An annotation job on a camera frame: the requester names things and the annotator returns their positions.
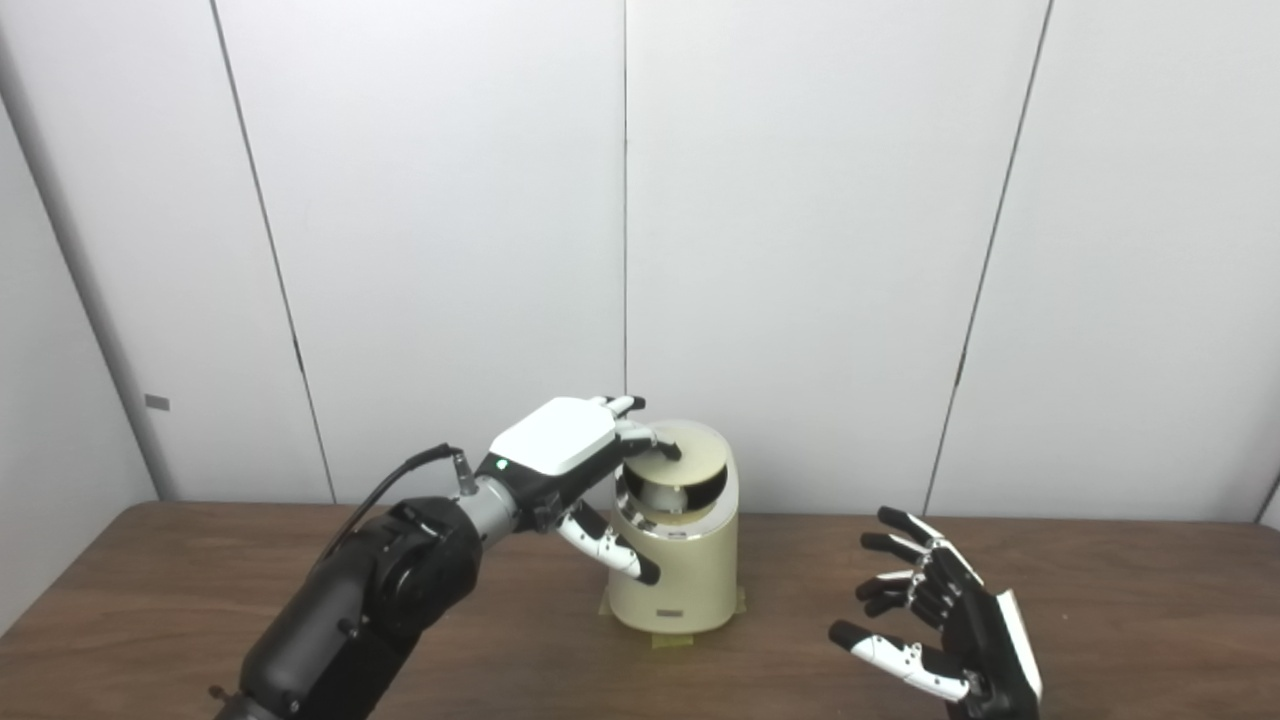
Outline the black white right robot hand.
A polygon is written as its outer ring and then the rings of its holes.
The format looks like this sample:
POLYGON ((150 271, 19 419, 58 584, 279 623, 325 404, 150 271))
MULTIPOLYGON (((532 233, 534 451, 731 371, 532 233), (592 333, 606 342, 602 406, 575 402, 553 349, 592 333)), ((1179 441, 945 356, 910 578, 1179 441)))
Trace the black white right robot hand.
POLYGON ((1018 598, 991 591, 964 553, 927 521, 900 509, 877 511, 887 532, 865 532, 865 550, 906 568, 855 589, 868 618, 901 609, 938 632, 932 647, 836 620, 829 641, 845 653, 945 702, 951 719, 1038 719, 1044 684, 1018 598))

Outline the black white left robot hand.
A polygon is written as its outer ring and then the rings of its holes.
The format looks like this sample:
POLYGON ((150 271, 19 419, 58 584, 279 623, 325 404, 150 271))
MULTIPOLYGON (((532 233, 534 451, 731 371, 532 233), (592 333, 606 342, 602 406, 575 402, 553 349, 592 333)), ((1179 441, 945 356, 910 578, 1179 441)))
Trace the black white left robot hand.
POLYGON ((631 457, 658 452, 678 461, 675 439, 628 419, 645 406, 628 395, 556 397, 494 438, 477 484, 498 497, 497 528, 480 527, 488 544, 508 534, 558 533, 576 550, 644 585, 660 579, 657 562, 635 550, 584 498, 631 457))

